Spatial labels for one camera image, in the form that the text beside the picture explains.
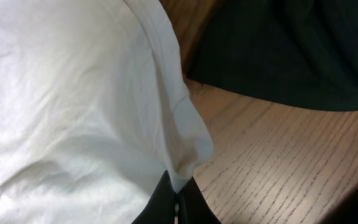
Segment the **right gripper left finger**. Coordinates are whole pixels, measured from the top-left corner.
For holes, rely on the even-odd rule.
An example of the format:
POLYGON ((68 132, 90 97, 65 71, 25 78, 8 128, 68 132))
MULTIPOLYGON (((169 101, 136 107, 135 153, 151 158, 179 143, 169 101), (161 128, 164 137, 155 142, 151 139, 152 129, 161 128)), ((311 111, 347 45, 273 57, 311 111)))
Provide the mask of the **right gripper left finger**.
POLYGON ((174 224, 175 199, 176 193, 166 170, 147 205, 132 224, 174 224))

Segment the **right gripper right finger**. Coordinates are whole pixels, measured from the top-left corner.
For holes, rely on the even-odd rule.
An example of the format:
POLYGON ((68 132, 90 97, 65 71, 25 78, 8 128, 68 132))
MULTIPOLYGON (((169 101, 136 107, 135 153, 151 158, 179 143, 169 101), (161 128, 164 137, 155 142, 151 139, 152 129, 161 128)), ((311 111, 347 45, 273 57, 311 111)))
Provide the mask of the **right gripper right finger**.
POLYGON ((192 177, 178 193, 179 224, 221 224, 192 177))

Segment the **white printed t-shirt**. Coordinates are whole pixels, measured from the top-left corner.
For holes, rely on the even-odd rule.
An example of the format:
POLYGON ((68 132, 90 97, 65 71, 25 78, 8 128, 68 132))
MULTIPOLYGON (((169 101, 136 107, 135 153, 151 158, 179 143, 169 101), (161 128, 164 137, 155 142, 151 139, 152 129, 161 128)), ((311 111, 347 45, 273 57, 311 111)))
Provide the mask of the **white printed t-shirt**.
POLYGON ((0 0, 0 223, 131 223, 212 154, 159 1, 0 0))

